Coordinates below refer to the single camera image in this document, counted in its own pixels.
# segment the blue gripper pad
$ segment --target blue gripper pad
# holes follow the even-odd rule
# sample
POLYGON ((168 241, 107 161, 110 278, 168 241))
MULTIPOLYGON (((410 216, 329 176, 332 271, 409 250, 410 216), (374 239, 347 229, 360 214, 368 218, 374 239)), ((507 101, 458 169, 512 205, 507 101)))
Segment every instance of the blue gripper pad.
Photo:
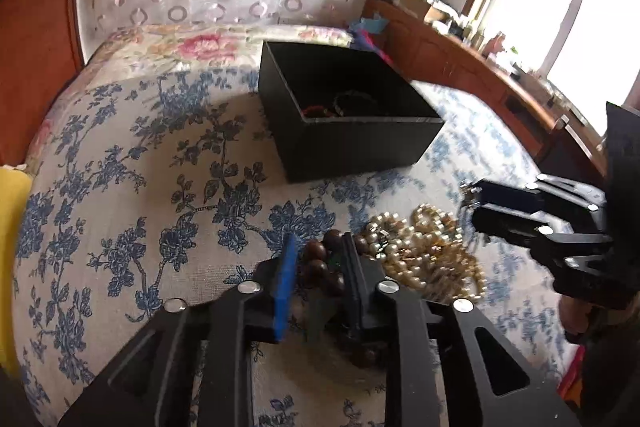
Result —
POLYGON ((289 233, 285 240, 284 251, 280 255, 276 285, 272 294, 274 301, 273 332, 276 342, 282 340, 289 324, 289 301, 296 283, 298 244, 296 234, 289 233))

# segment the bed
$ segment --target bed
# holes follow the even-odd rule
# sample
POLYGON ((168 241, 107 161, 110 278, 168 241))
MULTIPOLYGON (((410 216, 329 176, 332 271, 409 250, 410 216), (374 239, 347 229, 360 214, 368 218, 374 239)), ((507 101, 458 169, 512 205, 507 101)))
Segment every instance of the bed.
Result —
MULTIPOLYGON (((373 213, 408 216, 423 202, 456 211, 464 179, 522 185, 537 174, 476 97, 415 83, 446 120, 417 164, 287 184, 256 93, 265 39, 351 44, 313 26, 141 26, 113 34, 50 110, 28 155, 35 179, 13 304, 24 388, 44 425, 165 299, 215 298, 277 255, 287 232, 354 231, 373 213)), ((488 277, 482 310, 558 380, 573 351, 548 272, 499 240, 477 255, 488 277)), ((285 343, 252 351, 257 425, 383 425, 382 380, 318 375, 300 321, 285 343)))

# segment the pearl necklace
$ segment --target pearl necklace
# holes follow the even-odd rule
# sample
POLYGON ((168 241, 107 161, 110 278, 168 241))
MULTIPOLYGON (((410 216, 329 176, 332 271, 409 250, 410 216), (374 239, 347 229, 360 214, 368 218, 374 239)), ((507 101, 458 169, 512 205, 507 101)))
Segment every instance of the pearl necklace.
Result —
POLYGON ((389 212, 371 217, 362 231, 369 257, 380 261, 389 277, 426 299, 443 304, 460 298, 479 302, 486 293, 486 279, 464 246, 455 216, 423 203, 411 218, 409 225, 389 212))

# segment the brown wooden bead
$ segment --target brown wooden bead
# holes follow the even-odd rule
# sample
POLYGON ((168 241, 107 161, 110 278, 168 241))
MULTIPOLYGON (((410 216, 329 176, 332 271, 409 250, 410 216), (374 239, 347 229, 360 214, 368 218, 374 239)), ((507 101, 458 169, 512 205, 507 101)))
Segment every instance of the brown wooden bead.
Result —
POLYGON ((305 265, 303 274, 307 284, 316 286, 329 275, 329 267, 320 259, 312 259, 305 265))
POLYGON ((358 255, 364 255, 369 252, 369 243, 359 233, 353 236, 353 242, 356 245, 358 255))
POLYGON ((344 275, 340 272, 329 274, 324 279, 322 289, 330 297, 342 297, 344 293, 344 275))
POLYGON ((342 234, 340 233, 340 230, 336 229, 331 229, 326 232, 324 234, 324 237, 322 238, 322 242, 324 243, 326 249, 330 251, 340 250, 340 247, 342 245, 342 241, 340 240, 341 235, 342 234))
POLYGON ((326 261, 327 259, 326 248, 322 243, 320 243, 320 241, 316 241, 315 239, 312 239, 305 245, 305 248, 302 252, 302 259, 306 263, 309 263, 309 261, 312 261, 314 259, 319 259, 320 261, 326 261))

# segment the black box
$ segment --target black box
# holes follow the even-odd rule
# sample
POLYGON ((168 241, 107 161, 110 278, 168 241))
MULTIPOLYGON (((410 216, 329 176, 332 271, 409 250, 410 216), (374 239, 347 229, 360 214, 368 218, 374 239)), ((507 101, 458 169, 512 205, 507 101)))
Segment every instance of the black box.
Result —
POLYGON ((433 107, 372 52, 266 41, 258 92, 290 182, 411 165, 444 124, 433 107), (378 115, 302 114, 310 106, 335 113, 337 100, 353 105, 358 97, 371 101, 378 115))

